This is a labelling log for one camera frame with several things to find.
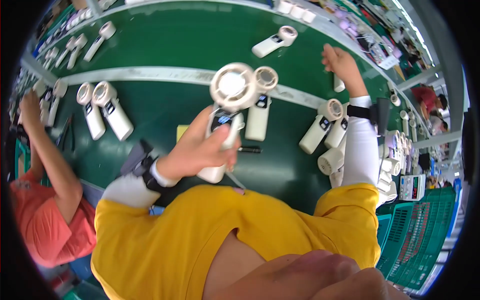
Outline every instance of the digital display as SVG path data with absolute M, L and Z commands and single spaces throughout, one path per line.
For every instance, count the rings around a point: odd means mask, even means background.
M 343 130 L 347 130 L 347 127 L 348 127 L 348 121 L 347 121 L 347 119 L 343 118 L 341 125 L 342 125 Z
M 272 40 L 276 43 L 283 42 L 283 39 L 277 35 L 272 36 Z
M 220 118 L 218 118 L 218 123 L 220 123 L 220 124 L 225 124 L 225 123 L 228 122 L 229 120 L 230 120 L 230 117 L 221 116 Z
M 213 132 L 217 127 L 223 124 L 232 125 L 232 118 L 235 114 L 230 114 L 228 111 L 219 109 L 215 114 L 212 125 L 210 126 L 210 131 Z
M 107 114 L 111 115 L 114 110 L 115 110 L 115 106 L 113 106 L 113 104 L 110 101 L 107 102 L 107 104 L 105 104 L 105 111 L 107 112 Z
M 267 95 L 260 95 L 258 97 L 257 103 L 255 105 L 259 108 L 267 108 L 268 107 L 268 96 Z
M 92 104 L 88 102 L 87 105 L 84 106 L 84 109 L 85 109 L 85 115 L 88 115 L 92 111 Z
M 327 120 L 327 118 L 322 117 L 320 120 L 320 128 L 322 128 L 324 131 L 329 131 L 330 130 L 330 122 Z
M 419 177 L 413 178 L 412 199 L 416 199 L 419 191 Z

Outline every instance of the dark hair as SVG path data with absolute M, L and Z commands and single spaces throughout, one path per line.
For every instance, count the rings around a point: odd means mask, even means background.
M 445 97 L 445 95 L 440 94 L 440 95 L 438 95 L 438 97 L 440 98 L 440 102 L 442 103 L 442 108 L 447 109 L 448 101 L 447 101 L 447 98 Z

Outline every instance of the black tool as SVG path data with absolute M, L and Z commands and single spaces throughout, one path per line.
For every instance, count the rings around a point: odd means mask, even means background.
M 61 146 L 60 146 L 61 151 L 65 150 L 65 140 L 67 139 L 66 136 L 68 135 L 69 131 L 72 132 L 70 135 L 70 150 L 72 152 L 75 150 L 75 135 L 73 133 L 72 121 L 73 121 L 73 115 L 70 115 L 67 121 L 65 122 L 65 125 L 63 125 L 63 128 L 60 132 L 59 137 L 57 138 L 57 141 L 55 142 L 55 145 L 57 146 L 59 146 L 61 143 Z
M 261 153 L 263 150 L 259 146 L 240 147 L 240 152 Z

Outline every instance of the white arm sleeve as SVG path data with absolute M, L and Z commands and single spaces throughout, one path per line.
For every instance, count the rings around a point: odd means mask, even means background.
M 369 108 L 372 100 L 370 96 L 351 98 L 350 105 Z M 349 117 L 342 186 L 355 183 L 376 186 L 379 165 L 375 128 L 368 119 Z

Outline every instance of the yellow sticky note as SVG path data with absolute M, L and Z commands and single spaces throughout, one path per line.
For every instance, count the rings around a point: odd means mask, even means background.
M 179 139 L 183 135 L 183 133 L 188 129 L 189 125 L 179 125 L 177 126 L 177 143 L 179 142 Z

